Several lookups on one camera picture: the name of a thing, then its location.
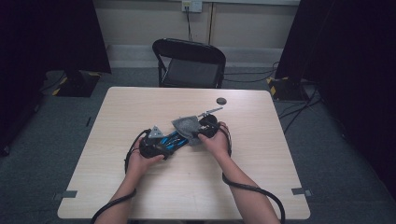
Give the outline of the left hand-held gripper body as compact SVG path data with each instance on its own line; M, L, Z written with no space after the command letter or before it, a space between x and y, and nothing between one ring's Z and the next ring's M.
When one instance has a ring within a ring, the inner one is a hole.
M145 130L145 134L139 144L140 154L147 159L163 155L163 148L160 146L164 138L163 132L154 125L151 129Z

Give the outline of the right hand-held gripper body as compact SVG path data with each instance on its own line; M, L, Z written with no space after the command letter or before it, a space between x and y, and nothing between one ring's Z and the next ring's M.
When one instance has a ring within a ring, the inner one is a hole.
M221 109L222 106L211 110L207 110L206 112L198 116L199 124L201 125L201 127L198 130L198 133L203 134L208 138L213 137L217 133L219 129L219 123L218 123L218 119L213 115L213 113Z

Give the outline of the grey cloth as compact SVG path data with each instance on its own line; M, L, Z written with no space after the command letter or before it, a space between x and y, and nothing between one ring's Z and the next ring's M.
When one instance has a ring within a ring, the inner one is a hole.
M202 143L199 138L194 138L192 132L197 132L201 125L196 116L183 117L172 121L176 131L187 138L190 146L197 146Z

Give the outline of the blue toy car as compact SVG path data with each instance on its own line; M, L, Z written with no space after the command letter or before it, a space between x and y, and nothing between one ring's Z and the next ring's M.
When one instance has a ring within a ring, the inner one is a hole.
M167 153L173 154L175 151L187 145L188 143L189 141L187 138L183 137L177 131L174 131L162 138L157 147Z

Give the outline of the person's left hand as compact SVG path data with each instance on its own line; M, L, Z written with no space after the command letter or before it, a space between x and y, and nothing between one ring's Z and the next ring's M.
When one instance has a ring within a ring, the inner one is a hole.
M128 168L125 179L130 183L137 183L152 164L161 161L162 159L163 155L157 155L152 158L145 158L141 155L139 149L134 149L128 161Z

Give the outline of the person's right hand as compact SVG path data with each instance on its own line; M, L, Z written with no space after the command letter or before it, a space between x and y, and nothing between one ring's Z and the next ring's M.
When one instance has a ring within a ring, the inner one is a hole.
M205 148L217 159L230 158L229 149L231 146L229 130L225 122L219 123L219 129L216 134L208 138L199 133L199 139L205 145Z

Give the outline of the black folding chair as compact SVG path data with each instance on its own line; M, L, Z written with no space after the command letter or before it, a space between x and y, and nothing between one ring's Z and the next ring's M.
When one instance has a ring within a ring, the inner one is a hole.
M226 57L211 45L162 38L152 44L158 60L159 86L220 89Z

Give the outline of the black stand base striped tape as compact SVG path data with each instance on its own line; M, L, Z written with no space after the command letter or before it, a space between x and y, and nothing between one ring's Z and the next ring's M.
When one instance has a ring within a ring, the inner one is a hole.
M275 79L268 77L266 82L269 91L275 100L279 101L306 101L308 99L304 86L289 77Z
M90 97L101 75L96 72L66 70L53 96Z

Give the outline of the grey tape strip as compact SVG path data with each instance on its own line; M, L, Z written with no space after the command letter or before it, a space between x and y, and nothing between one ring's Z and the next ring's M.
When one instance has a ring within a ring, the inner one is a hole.
M313 195L310 189L294 188L291 191L293 195L304 195L305 197L311 197Z
M54 201L61 201L64 198L75 198L77 196L76 190L65 190L62 192L57 192L53 195Z

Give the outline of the dark curtain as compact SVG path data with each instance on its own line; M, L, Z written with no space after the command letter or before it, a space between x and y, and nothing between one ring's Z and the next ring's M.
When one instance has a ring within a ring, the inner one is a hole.
M300 0L276 77L318 83L396 200L396 0Z
M56 70L111 72L93 0L0 0L0 157Z

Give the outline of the white wall socket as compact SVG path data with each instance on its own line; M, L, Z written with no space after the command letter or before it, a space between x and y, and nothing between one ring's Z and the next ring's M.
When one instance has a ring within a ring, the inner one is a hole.
M183 0L181 2L183 12L201 13L203 11L203 2L201 0Z

